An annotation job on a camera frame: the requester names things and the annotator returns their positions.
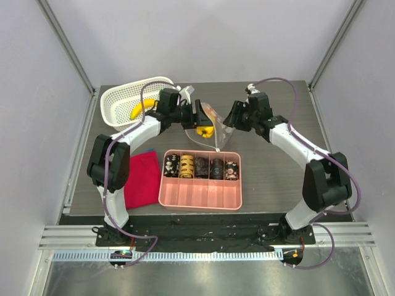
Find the dark brown patterned cloth roll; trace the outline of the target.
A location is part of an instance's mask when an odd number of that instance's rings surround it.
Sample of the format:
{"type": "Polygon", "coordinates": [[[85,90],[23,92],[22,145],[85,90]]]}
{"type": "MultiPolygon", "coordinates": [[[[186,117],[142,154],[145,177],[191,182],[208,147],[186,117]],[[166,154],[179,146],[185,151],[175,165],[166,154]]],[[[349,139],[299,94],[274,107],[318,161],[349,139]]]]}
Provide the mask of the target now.
{"type": "Polygon", "coordinates": [[[209,178],[209,159],[196,156],[194,159],[194,177],[201,179],[209,178]]]}

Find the yellow toy fruit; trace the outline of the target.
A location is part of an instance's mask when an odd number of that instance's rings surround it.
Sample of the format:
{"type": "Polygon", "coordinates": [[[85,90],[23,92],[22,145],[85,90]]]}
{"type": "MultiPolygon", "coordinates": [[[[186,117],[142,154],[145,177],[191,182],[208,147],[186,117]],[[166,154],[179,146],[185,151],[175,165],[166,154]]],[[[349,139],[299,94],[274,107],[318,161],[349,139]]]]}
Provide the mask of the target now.
{"type": "Polygon", "coordinates": [[[202,138],[211,138],[215,134],[214,126],[196,128],[196,133],[202,138]]]}

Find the dark floral rose cloth roll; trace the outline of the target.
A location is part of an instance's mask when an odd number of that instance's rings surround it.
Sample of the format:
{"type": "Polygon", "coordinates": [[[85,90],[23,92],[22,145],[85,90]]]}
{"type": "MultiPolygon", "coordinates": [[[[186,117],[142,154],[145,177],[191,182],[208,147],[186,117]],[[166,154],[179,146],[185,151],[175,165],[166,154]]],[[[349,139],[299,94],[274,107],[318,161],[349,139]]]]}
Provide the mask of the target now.
{"type": "Polygon", "coordinates": [[[226,160],[224,169],[225,169],[225,180],[236,181],[239,179],[238,162],[232,160],[226,160]]]}

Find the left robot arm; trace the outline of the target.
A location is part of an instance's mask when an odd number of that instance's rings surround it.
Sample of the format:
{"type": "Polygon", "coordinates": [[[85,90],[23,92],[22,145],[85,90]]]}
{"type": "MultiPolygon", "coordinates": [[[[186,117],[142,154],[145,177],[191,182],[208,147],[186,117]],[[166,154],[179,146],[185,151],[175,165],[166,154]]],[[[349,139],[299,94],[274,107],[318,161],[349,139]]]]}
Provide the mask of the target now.
{"type": "Polygon", "coordinates": [[[87,175],[101,195],[104,222],[112,227],[110,239],[119,246],[131,240],[131,230],[125,227],[129,214],[125,205],[124,186],[130,172],[130,156],[139,146],[162,134],[173,123],[183,129],[213,127],[213,119],[206,113],[199,100],[188,102],[181,91],[164,88],[152,109],[129,128],[106,136],[96,137],[89,158],[87,175]]]}

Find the white perforated plastic basket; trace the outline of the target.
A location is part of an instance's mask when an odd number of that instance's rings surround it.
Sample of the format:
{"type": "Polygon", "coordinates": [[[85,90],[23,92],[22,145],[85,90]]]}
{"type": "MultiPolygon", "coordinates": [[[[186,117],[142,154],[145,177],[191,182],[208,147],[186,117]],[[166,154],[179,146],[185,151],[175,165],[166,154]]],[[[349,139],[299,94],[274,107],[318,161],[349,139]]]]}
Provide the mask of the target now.
{"type": "Polygon", "coordinates": [[[133,109],[141,102],[142,88],[144,88],[145,112],[152,109],[146,101],[150,99],[159,101],[161,89],[181,89],[170,78],[164,76],[146,78],[110,88],[100,98],[101,115],[105,124],[116,131],[122,131],[142,119],[142,113],[131,119],[133,109]]]}

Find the orange toy fruit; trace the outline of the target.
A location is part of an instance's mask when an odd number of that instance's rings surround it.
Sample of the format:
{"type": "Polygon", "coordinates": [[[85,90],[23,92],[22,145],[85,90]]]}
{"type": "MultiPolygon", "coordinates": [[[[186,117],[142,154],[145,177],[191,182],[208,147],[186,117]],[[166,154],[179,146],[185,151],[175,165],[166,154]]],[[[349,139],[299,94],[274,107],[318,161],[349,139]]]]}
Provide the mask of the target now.
{"type": "Polygon", "coordinates": [[[211,122],[215,123],[217,121],[217,113],[213,108],[209,106],[205,106],[204,112],[207,115],[207,117],[211,120],[211,122]]]}

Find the dark blue patterned cloth roll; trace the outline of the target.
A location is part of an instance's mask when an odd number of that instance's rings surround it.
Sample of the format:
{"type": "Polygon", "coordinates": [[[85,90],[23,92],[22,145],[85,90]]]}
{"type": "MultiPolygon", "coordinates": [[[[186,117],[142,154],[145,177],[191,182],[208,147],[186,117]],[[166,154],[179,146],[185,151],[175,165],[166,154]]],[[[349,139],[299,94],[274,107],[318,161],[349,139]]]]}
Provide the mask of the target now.
{"type": "Polygon", "coordinates": [[[223,179],[224,162],[221,158],[214,158],[210,164],[210,179],[223,179]]]}

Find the yellow black cloth roll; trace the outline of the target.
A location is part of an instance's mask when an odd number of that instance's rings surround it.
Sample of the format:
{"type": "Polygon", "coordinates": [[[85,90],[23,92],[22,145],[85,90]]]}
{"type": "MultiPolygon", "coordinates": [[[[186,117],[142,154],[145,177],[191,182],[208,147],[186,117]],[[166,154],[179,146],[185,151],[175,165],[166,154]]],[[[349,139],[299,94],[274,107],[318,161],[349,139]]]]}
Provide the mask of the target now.
{"type": "Polygon", "coordinates": [[[193,178],[194,176],[194,156],[182,155],[180,157],[179,177],[193,178]]]}

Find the yellow toy banana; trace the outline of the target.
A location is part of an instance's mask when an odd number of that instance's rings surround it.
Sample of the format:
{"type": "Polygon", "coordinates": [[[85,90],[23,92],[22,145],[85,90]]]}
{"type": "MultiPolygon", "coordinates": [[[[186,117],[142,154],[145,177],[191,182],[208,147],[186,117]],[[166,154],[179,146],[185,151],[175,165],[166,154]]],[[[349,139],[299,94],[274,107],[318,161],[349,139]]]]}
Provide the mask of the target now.
{"type": "Polygon", "coordinates": [[[143,111],[149,110],[155,106],[155,99],[145,99],[143,103],[140,102],[133,108],[130,114],[130,120],[136,119],[140,114],[142,114],[143,111]]]}

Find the red folded cloth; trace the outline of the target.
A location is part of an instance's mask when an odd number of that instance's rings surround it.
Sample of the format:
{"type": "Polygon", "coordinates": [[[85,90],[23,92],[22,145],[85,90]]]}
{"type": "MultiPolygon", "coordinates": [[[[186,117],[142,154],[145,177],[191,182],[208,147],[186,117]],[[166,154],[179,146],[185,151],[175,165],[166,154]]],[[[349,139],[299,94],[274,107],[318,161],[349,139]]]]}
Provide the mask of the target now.
{"type": "Polygon", "coordinates": [[[126,209],[158,203],[161,170],[156,151],[130,157],[130,172],[124,187],[126,209]]]}

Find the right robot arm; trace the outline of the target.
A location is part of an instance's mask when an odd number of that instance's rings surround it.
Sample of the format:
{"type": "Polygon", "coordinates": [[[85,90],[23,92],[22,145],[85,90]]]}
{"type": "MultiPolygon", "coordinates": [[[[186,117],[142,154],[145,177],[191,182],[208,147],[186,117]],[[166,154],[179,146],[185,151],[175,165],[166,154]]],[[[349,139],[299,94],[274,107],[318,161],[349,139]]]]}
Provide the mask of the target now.
{"type": "Polygon", "coordinates": [[[304,170],[302,199],[278,223],[278,234],[283,242],[295,242],[310,222],[352,195],[346,156],[315,146],[284,117],[274,116],[266,93],[251,93],[246,101],[235,101],[224,124],[240,131],[254,130],[304,170]]]}

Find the aluminium frame rail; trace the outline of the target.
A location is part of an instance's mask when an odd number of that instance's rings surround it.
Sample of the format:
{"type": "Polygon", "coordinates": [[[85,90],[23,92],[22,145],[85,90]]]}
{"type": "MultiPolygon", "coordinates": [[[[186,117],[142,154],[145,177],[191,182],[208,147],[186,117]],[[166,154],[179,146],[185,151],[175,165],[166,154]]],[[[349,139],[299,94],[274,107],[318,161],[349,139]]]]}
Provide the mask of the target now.
{"type": "Polygon", "coordinates": [[[375,245],[367,223],[334,222],[322,226],[309,226],[290,239],[280,236],[275,223],[238,224],[136,224],[131,229],[134,237],[119,237],[99,226],[63,225],[46,226],[40,249],[83,249],[122,248],[134,246],[146,250],[157,235],[156,252],[232,252],[236,249],[259,249],[267,247],[292,247],[304,244],[306,247],[371,247],[375,245]]]}

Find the clear polka dot zip bag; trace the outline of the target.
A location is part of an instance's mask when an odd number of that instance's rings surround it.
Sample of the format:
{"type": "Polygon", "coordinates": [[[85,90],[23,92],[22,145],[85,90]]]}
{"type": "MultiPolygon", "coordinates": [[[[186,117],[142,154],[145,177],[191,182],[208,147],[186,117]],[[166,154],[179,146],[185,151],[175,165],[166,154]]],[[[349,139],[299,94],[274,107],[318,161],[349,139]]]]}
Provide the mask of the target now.
{"type": "Polygon", "coordinates": [[[186,129],[187,137],[205,149],[221,152],[231,138],[234,128],[223,124],[225,120],[208,103],[201,103],[204,114],[208,116],[212,126],[198,126],[196,129],[186,129]]]}

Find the pink divided organizer tray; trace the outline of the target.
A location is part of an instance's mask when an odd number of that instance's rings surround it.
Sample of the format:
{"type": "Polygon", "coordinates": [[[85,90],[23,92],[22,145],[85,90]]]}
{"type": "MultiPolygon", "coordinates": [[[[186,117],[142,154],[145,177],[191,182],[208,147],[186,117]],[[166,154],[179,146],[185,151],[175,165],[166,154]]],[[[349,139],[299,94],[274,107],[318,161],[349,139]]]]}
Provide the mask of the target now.
{"type": "Polygon", "coordinates": [[[165,152],[204,157],[208,160],[220,158],[224,162],[232,161],[238,165],[238,179],[214,180],[210,178],[170,178],[161,179],[158,201],[168,210],[186,210],[191,212],[235,212],[243,204],[241,181],[241,157],[236,152],[214,152],[204,150],[177,150],[165,152]]]}

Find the black white dotted cloth roll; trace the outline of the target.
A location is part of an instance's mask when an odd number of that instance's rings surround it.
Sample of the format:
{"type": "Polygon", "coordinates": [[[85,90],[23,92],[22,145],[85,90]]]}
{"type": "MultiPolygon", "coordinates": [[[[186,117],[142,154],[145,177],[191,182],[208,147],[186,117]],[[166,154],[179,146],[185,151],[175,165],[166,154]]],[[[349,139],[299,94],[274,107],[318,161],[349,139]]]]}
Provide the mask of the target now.
{"type": "Polygon", "coordinates": [[[180,156],[171,154],[165,157],[164,176],[168,178],[177,178],[179,175],[180,156]]]}

